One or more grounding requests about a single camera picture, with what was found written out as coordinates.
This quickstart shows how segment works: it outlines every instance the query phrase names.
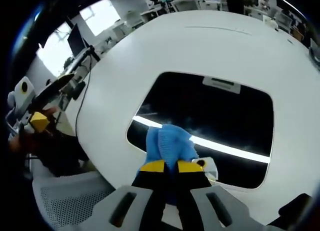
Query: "white table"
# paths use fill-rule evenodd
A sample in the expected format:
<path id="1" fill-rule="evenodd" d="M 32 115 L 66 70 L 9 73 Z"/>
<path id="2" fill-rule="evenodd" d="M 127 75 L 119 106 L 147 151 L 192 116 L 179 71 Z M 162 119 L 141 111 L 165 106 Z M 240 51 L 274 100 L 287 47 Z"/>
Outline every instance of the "white table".
<path id="1" fill-rule="evenodd" d="M 320 74 L 303 48 L 287 38 L 255 18 L 229 12 L 184 11 L 148 22 L 93 68 L 78 117 L 81 146 L 115 188 L 130 185 L 146 154 L 126 133 L 162 72 L 212 76 L 262 90 L 274 109 L 266 178 L 254 190 L 228 190 L 254 219 L 269 223 L 297 195 L 311 195 L 320 177 Z M 66 110 L 73 128 L 82 97 Z"/>
<path id="2" fill-rule="evenodd" d="M 266 16 L 266 15 L 263 15 L 263 20 L 262 22 L 267 26 L 269 27 L 270 29 L 273 29 L 273 27 L 269 26 L 267 24 L 267 22 L 265 21 L 265 19 L 270 19 L 270 17 Z M 301 50 L 301 52 L 309 57 L 309 50 L 307 49 L 306 46 L 304 46 L 299 40 L 297 40 L 295 37 L 293 37 L 292 35 L 290 35 L 289 33 L 283 31 L 282 29 L 278 29 L 278 31 L 276 31 L 279 33 L 280 36 L 283 36 L 284 39 L 287 39 L 287 41 L 289 41 L 290 43 L 292 43 L 295 47 L 297 47 L 298 49 Z"/>

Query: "black cable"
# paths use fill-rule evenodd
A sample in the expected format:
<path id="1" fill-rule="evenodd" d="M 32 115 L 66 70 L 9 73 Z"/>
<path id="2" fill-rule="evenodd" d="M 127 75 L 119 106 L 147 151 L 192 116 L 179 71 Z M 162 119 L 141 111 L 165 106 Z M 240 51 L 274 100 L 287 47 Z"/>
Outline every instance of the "black cable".
<path id="1" fill-rule="evenodd" d="M 313 231 L 319 230 L 320 221 L 320 185 L 312 196 L 312 200 L 308 202 L 307 206 L 300 215 L 297 223 L 290 230 L 292 231 Z"/>
<path id="2" fill-rule="evenodd" d="M 12 135 L 17 135 L 18 134 L 18 132 L 10 125 L 10 123 L 9 123 L 9 118 L 10 118 L 10 116 L 11 116 L 11 114 L 12 113 L 14 113 L 15 112 L 15 107 L 13 108 L 13 109 L 11 109 L 8 113 L 7 113 L 7 115 L 5 116 L 5 118 L 4 118 L 4 120 L 5 120 L 5 122 L 6 122 L 6 124 L 7 124 L 7 127 L 8 127 L 8 129 L 9 129 L 9 131 L 10 131 L 10 133 L 12 134 Z"/>
<path id="3" fill-rule="evenodd" d="M 88 90 L 88 87 L 89 87 L 89 83 L 90 83 L 90 79 L 91 79 L 91 72 L 92 72 L 92 56 L 90 55 L 90 65 L 89 65 L 89 78 L 88 78 L 88 82 L 86 84 L 86 88 L 84 90 L 84 94 L 83 94 L 83 98 L 81 100 L 81 104 L 80 104 L 80 107 L 79 107 L 79 110 L 78 110 L 78 113 L 76 114 L 76 117 L 75 117 L 75 127 L 74 127 L 74 132 L 75 132 L 75 136 L 78 138 L 78 131 L 77 131 L 77 128 L 78 128 L 78 117 L 79 117 L 79 114 L 80 114 L 80 111 L 81 111 L 81 108 L 82 108 L 82 105 L 84 104 L 84 100 L 85 100 L 85 97 L 86 97 L 86 94 L 87 94 L 87 90 Z"/>

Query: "window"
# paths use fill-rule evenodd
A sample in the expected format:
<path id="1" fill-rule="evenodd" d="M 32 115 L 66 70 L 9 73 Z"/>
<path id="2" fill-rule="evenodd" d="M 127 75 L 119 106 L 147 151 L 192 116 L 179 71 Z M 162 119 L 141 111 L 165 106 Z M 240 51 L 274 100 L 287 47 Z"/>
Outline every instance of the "window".
<path id="1" fill-rule="evenodd" d="M 110 0 L 99 1 L 80 11 L 80 15 L 97 36 L 120 19 Z"/>
<path id="2" fill-rule="evenodd" d="M 63 72 L 66 59 L 72 56 L 68 44 L 70 32 L 71 28 L 63 23 L 49 36 L 45 46 L 40 47 L 36 52 L 43 64 L 56 77 Z"/>

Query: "blue towel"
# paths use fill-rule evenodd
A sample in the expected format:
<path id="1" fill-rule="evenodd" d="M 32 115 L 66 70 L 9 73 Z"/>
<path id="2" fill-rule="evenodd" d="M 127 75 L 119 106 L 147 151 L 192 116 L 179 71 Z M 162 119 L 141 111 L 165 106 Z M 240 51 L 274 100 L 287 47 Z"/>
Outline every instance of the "blue towel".
<path id="1" fill-rule="evenodd" d="M 164 160 L 171 172 L 178 160 L 191 161 L 198 158 L 191 134 L 183 128 L 164 124 L 162 128 L 150 127 L 146 135 L 146 160 L 149 162 Z"/>

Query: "monitor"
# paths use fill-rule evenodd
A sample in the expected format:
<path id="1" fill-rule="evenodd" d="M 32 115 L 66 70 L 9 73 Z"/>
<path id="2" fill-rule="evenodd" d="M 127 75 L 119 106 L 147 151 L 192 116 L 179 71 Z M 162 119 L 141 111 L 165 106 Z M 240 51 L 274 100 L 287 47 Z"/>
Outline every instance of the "monitor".
<path id="1" fill-rule="evenodd" d="M 284 11 L 284 14 L 289 16 L 290 12 L 297 16 L 303 23 L 307 22 L 306 17 L 297 8 L 286 0 L 276 0 L 276 5 Z"/>
<path id="2" fill-rule="evenodd" d="M 68 37 L 68 43 L 74 57 L 78 56 L 87 46 L 82 38 L 78 25 L 76 24 Z"/>

